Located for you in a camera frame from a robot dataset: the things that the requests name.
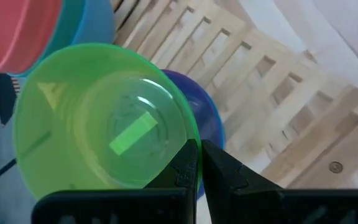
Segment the plastic bowl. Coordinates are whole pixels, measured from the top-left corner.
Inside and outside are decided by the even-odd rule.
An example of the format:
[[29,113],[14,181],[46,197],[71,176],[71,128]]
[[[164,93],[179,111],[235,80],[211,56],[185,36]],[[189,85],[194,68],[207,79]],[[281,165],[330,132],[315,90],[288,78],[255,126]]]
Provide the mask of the plastic bowl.
[[80,25],[86,0],[63,0],[59,20],[46,49],[38,60],[24,73],[10,73],[12,77],[27,77],[42,60],[64,47],[70,46]]
[[114,11],[108,0],[85,0],[85,9],[72,44],[111,44],[115,35]]
[[16,105],[17,162],[36,198],[141,189],[188,139],[201,152],[181,91],[146,59],[114,45],[55,52],[29,75]]
[[[225,135],[221,117],[213,100],[208,93],[195,81],[171,70],[163,70],[174,84],[186,96],[197,122],[197,128],[202,140],[210,140],[221,149],[225,147]],[[205,194],[203,184],[198,190],[197,198]]]
[[62,0],[0,0],[0,73],[22,73],[46,48]]

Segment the purple bowl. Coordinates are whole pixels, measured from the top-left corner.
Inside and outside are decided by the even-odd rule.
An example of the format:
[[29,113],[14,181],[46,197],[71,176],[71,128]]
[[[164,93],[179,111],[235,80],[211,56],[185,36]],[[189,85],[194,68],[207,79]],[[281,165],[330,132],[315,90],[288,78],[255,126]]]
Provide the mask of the purple bowl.
[[[224,149],[225,136],[223,124],[218,109],[216,109],[211,97],[199,84],[189,77],[170,70],[163,70],[163,72],[176,84],[188,100],[196,118],[200,138],[202,140],[210,140],[217,147]],[[201,183],[197,198],[202,197],[204,193],[203,183]]]

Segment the pink bowl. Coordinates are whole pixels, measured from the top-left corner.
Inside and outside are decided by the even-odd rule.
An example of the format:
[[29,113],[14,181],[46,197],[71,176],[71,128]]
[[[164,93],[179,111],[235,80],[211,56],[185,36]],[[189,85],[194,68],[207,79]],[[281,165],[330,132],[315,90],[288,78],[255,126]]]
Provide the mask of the pink bowl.
[[62,0],[0,0],[0,73],[22,73],[46,48]]

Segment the wooden crate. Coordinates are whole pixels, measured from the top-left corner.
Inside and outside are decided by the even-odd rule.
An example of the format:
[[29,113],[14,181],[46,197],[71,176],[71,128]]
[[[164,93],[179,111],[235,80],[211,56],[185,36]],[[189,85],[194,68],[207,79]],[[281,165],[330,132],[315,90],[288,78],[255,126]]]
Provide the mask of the wooden crate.
[[340,176],[329,170],[335,155],[358,140],[357,88],[213,0],[125,0],[116,24],[115,44],[207,89],[235,158],[282,187],[339,185],[326,180]]

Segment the green bowl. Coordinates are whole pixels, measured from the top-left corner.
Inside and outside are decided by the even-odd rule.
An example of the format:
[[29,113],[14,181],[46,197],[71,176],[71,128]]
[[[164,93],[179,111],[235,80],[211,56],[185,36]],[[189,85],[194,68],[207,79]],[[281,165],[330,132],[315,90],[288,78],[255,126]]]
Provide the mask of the green bowl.
[[146,59],[108,44],[52,54],[27,79],[15,111],[17,162],[36,198],[141,189],[188,139],[201,152],[181,91]]
[[70,46],[80,26],[81,17],[85,8],[85,0],[63,0],[62,11],[56,24],[55,32],[51,36],[45,50],[39,55],[34,64],[21,74],[9,75],[12,77],[27,77],[45,58],[64,47]]

